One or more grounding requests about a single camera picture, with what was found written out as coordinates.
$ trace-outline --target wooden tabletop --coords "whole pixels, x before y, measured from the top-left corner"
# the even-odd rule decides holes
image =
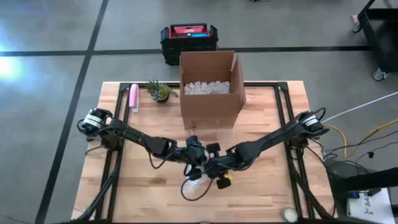
[[[308,110],[303,82],[289,81],[288,84],[294,114]],[[117,82],[103,83],[98,107],[114,111],[118,89]],[[140,90],[139,112],[130,113],[128,123],[148,135],[176,139],[179,146],[184,146],[185,139],[195,134],[204,145],[218,142],[222,150],[225,150],[280,128],[273,88],[246,87],[245,91],[246,104],[233,129],[184,130],[178,98],[170,97],[166,104],[160,105],[145,90]],[[282,101],[288,121],[284,97]],[[91,142],[88,147],[98,144],[99,142]],[[311,147],[320,155],[318,145],[311,144]],[[98,193],[105,157],[104,149],[91,151],[86,156],[72,218],[78,217],[80,210],[84,210]],[[326,210],[331,212],[333,197],[324,167],[309,151],[304,154],[304,162],[311,191]],[[113,221],[281,222],[283,219],[280,210],[294,208],[283,144],[264,151],[250,169],[230,172],[233,176],[232,186],[219,190],[214,182],[209,192],[196,202],[186,201],[180,195],[180,186],[185,179],[184,167],[183,164],[166,162],[155,170],[149,164],[146,150],[126,141]],[[187,197],[194,198],[206,189],[209,180],[203,179],[200,184],[186,185],[184,192]],[[307,215],[301,190],[300,198],[303,212]],[[106,198],[104,217],[107,206]]]

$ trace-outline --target cardboard box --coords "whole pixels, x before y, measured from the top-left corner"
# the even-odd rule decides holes
[[[246,102],[241,62],[233,51],[182,52],[180,106],[185,129],[233,128]],[[185,95],[186,83],[230,81],[231,93]]]

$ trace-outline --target potted plant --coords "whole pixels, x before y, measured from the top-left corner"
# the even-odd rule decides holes
[[[152,96],[152,99],[158,103],[166,103],[170,94],[178,97],[178,94],[174,90],[164,83],[159,83],[158,80],[148,80],[145,87],[147,88],[148,93]]]

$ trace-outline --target black cart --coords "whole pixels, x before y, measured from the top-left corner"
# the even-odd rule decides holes
[[[373,79],[381,81],[391,72],[398,72],[398,9],[370,9],[370,0],[358,14],[355,33],[363,30],[379,66]]]

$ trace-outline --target gray floor tile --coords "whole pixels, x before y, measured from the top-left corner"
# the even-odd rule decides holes
[[[353,35],[350,18],[364,5],[363,0],[111,1],[96,49],[159,49],[164,27],[192,22],[218,28],[220,47],[366,45],[362,33]]]
[[[0,1],[0,51],[86,50],[101,1]]]
[[[371,78],[375,64],[370,52],[261,53],[239,54],[239,56],[245,80],[304,80],[311,108],[326,106],[328,108],[326,117],[397,90],[398,77],[392,76],[383,82],[375,82]],[[150,78],[179,80],[178,71],[178,67],[166,65],[161,55],[93,57],[74,124],[84,118],[90,108],[96,106],[102,82],[145,81]],[[373,127],[394,119],[395,111],[397,106],[391,98],[361,111],[336,118],[330,124],[341,128],[347,138],[355,142]],[[379,141],[377,146],[388,141],[390,140]],[[328,148],[342,144],[340,137],[333,132],[325,136],[322,143]],[[73,128],[48,222],[62,221],[70,217],[85,149],[84,136]],[[367,160],[363,159],[364,165],[376,170],[385,169],[395,162],[395,159],[389,159],[387,163],[376,162],[374,159],[372,161],[377,163],[375,165]]]
[[[33,223],[83,57],[0,57],[0,223]]]

